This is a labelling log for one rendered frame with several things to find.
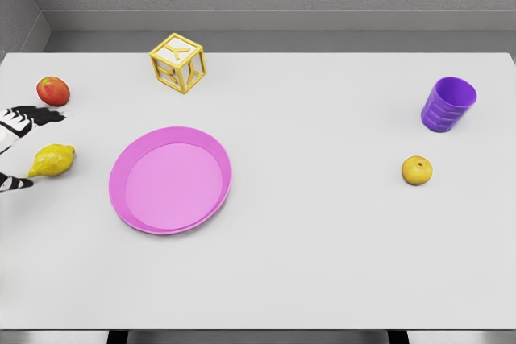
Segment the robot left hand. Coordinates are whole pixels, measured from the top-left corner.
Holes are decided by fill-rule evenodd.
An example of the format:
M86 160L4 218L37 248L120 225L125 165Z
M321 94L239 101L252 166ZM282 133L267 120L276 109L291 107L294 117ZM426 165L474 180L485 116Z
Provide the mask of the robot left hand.
M61 122L65 116L56 110L38 106L15 106L0 111L0 155L36 127ZM34 185L28 178L0 172L0 193L27 189Z

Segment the yellow lemon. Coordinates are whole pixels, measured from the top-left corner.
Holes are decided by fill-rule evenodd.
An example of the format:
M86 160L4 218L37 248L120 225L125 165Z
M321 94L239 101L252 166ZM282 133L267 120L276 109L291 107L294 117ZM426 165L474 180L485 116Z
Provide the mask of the yellow lemon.
M27 175L29 177L59 176L71 168L74 156L75 148L71 145L47 145L35 154Z

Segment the pink round plate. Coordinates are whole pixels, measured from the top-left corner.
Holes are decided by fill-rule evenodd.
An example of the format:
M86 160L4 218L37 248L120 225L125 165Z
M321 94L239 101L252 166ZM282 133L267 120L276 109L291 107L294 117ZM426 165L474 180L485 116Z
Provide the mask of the pink round plate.
M232 166L223 145L184 126L148 132L114 162L109 195L117 215L148 234L177 234L212 217L230 191Z

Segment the red apple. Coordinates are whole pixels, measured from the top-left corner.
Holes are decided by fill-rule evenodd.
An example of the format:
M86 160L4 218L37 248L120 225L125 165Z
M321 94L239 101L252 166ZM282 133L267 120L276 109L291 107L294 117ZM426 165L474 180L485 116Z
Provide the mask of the red apple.
M70 89L59 77L44 77L37 83L36 92L50 106L65 106L70 99Z

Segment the yellow letter block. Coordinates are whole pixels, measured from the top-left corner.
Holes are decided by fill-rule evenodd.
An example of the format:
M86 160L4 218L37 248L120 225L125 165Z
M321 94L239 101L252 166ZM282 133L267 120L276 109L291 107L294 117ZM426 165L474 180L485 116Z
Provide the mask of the yellow letter block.
M172 33L149 52L158 81L187 94L205 75L206 62L202 45Z

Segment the yellow round pear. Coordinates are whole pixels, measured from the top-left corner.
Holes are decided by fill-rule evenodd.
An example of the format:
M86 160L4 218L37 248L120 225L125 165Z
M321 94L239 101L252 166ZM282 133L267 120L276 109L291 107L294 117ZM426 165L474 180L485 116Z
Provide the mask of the yellow round pear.
M412 155L402 163L403 180L410 185L418 186L427 183L433 176L431 162L420 155Z

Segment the purple ribbed cup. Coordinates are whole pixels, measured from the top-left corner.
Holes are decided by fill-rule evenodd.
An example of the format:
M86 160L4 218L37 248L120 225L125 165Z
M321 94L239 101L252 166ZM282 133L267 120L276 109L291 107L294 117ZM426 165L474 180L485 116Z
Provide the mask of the purple ribbed cup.
M422 108L421 121L437 133L450 131L476 103L474 87L458 77L439 79Z

